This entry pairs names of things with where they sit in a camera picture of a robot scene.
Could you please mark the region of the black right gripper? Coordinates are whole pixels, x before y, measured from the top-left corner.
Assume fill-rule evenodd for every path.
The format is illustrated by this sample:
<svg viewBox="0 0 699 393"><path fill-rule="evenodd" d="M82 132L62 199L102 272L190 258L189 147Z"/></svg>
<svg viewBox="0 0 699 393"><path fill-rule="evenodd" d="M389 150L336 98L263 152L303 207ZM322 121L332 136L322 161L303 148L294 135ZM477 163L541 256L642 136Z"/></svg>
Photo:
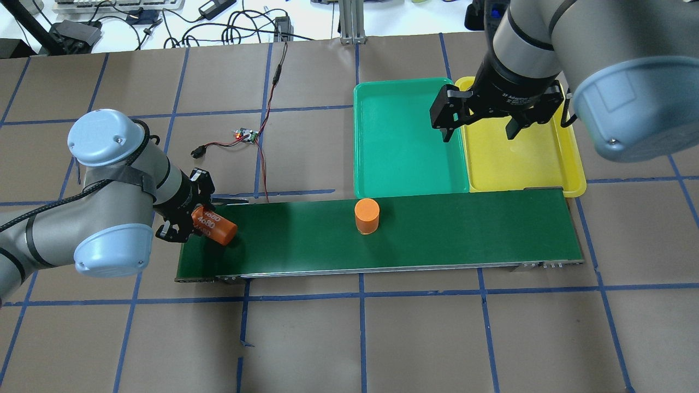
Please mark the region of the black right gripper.
<svg viewBox="0 0 699 393"><path fill-rule="evenodd" d="M482 119L510 117L505 126L507 139L532 124L544 124L564 102L559 83L552 83L536 97L509 97L496 90L494 94L478 94L473 88L461 90L453 84L440 87L430 109L430 125L441 129L442 141L447 144L463 125Z"/></svg>

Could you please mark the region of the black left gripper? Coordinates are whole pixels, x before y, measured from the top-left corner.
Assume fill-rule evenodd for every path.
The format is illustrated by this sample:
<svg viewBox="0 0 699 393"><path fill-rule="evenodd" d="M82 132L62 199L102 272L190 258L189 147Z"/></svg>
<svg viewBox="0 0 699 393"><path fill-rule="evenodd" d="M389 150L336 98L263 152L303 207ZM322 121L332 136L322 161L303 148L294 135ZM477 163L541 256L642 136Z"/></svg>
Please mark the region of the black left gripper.
<svg viewBox="0 0 699 393"><path fill-rule="evenodd" d="M178 177L170 171L163 186L157 189L154 211L164 224L155 231L155 237L169 243L186 243L192 235L202 236L202 231L194 226L192 213L199 207L210 208L214 191L208 171L194 168L189 176L181 171Z"/></svg>

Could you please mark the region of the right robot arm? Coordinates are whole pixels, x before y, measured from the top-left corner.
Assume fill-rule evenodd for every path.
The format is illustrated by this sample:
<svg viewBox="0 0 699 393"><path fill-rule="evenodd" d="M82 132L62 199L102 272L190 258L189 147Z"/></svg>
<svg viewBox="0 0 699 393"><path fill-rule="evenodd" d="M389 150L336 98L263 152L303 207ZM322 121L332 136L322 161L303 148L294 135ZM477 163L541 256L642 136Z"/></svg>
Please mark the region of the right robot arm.
<svg viewBox="0 0 699 393"><path fill-rule="evenodd" d="M693 1L482 1L488 49L472 86L440 87L430 124L509 117L508 139L573 107L597 154L641 162L698 142Z"/></svg>

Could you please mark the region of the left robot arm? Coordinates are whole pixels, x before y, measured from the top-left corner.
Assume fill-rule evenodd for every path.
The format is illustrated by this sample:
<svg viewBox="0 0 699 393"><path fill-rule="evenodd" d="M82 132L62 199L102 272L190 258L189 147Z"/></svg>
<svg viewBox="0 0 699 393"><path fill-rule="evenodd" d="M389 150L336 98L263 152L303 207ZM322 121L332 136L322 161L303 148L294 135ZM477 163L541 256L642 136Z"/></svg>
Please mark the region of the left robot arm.
<svg viewBox="0 0 699 393"><path fill-rule="evenodd" d="M82 192L2 217L2 302L43 269L72 266L95 278L137 275L149 266L154 238L185 243L199 233L192 212L211 206L209 172L185 174L140 119L93 110L72 126L67 145L85 167Z"/></svg>

